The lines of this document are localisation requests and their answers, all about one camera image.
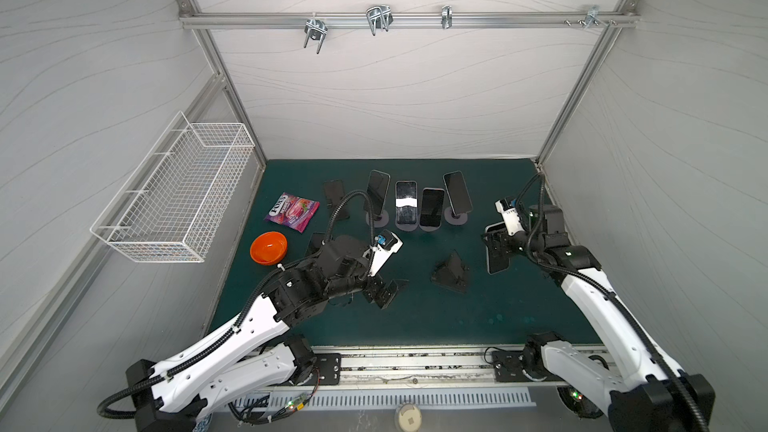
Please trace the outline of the purple Fox's candy bag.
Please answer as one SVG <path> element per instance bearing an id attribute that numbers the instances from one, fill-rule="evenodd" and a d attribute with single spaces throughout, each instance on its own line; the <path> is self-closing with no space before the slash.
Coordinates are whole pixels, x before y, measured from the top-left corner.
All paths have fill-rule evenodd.
<path id="1" fill-rule="evenodd" d="M 317 201 L 282 193 L 264 220 L 303 233 L 318 209 Z"/>

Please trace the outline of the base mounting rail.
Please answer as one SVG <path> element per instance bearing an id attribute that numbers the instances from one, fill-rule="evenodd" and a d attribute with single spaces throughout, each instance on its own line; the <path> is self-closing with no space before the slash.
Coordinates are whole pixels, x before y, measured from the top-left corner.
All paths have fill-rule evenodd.
<path id="1" fill-rule="evenodd" d="M 236 358 L 214 353 L 195 366 L 176 374 L 160 375 L 162 384 L 174 388 L 174 396 L 194 397 L 206 391 L 227 392 L 236 396 L 256 390 L 282 387 L 309 387 L 305 370 L 320 370 L 320 389 L 368 392 L 432 392 L 442 389 L 554 388 L 560 379 L 534 382 L 508 362 L 496 364 L 493 354 L 506 350 L 515 358 L 520 344 L 496 347 L 480 345 L 424 347 L 317 347 L 302 343 L 279 344 L 259 352 L 248 351 Z"/>

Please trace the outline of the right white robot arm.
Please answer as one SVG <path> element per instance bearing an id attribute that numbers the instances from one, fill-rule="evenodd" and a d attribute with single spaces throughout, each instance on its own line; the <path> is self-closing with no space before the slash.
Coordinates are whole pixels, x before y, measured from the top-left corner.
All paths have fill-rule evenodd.
<path id="1" fill-rule="evenodd" d="M 701 374 L 689 374 L 651 337 L 585 246 L 570 241 L 563 211 L 521 196 L 496 202 L 502 221 L 483 234 L 492 272 L 522 255 L 579 308 L 614 361 L 609 367 L 556 332 L 531 335 L 518 356 L 532 382 L 564 381 L 559 395 L 582 418 L 605 417 L 615 431 L 706 431 L 716 393 Z"/>

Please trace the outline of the black folding phone stand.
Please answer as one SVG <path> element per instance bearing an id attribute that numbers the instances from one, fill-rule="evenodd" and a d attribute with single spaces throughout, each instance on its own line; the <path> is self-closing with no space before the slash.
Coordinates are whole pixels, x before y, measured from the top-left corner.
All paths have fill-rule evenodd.
<path id="1" fill-rule="evenodd" d="M 330 215 L 336 210 L 345 197 L 343 181 L 340 179 L 328 180 L 323 183 L 323 191 Z"/>

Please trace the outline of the black phone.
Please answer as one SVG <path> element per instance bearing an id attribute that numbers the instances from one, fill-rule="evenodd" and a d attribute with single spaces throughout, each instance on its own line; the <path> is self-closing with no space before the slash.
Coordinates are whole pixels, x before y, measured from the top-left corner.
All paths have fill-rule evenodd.
<path id="1" fill-rule="evenodd" d="M 324 244 L 324 238 L 325 238 L 324 232 L 313 233 L 310 237 L 310 241 L 306 249 L 306 255 L 310 256 L 318 252 Z"/>

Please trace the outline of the aluminium crossbar rail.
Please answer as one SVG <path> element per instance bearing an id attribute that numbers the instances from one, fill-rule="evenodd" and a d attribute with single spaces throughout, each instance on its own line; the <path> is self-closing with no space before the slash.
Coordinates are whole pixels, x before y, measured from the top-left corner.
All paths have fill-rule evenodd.
<path id="1" fill-rule="evenodd" d="M 575 12 L 467 12 L 449 5 L 427 12 L 373 6 L 364 12 L 204 13 L 179 9 L 190 30 L 450 30 L 630 28 L 640 22 L 632 5 L 618 11 L 597 6 Z"/>

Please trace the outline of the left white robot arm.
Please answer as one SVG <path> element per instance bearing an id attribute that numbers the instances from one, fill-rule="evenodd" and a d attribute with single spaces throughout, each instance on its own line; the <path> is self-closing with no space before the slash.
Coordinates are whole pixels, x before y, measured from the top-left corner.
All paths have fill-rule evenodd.
<path id="1" fill-rule="evenodd" d="M 269 272 L 224 325 L 165 360 L 134 363 L 127 387 L 103 399 L 97 414 L 131 420 L 139 431 L 192 431 L 252 390 L 302 383 L 316 365 L 304 338 L 291 337 L 259 355 L 254 350 L 319 315 L 337 297 L 360 293 L 386 308 L 403 284 L 384 282 L 378 273 L 402 246 L 389 230 L 371 229 L 362 241 L 328 228 L 315 252 Z"/>

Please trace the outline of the grey round stand base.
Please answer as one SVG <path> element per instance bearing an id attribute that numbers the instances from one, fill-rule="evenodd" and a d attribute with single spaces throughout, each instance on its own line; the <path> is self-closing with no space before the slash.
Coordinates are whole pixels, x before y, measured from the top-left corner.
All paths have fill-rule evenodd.
<path id="1" fill-rule="evenodd" d="M 389 213 L 383 209 L 379 215 L 371 216 L 368 212 L 364 214 L 367 225 L 373 225 L 375 229 L 385 228 L 389 222 Z"/>

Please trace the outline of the round white puck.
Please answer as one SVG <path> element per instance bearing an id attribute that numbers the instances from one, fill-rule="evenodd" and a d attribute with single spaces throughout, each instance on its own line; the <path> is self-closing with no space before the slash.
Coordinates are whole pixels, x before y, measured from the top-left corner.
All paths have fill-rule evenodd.
<path id="1" fill-rule="evenodd" d="M 422 412 L 417 405 L 406 403 L 397 409 L 395 425 L 399 432 L 418 432 L 422 423 Z"/>

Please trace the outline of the orange plastic bowl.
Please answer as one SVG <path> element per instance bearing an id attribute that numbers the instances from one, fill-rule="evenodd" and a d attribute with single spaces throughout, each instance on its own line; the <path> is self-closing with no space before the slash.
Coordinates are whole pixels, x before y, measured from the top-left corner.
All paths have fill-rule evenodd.
<path id="1" fill-rule="evenodd" d="M 287 238 L 280 232 L 270 231 L 259 235 L 252 242 L 249 255 L 259 265 L 272 266 L 284 259 L 287 249 Z"/>

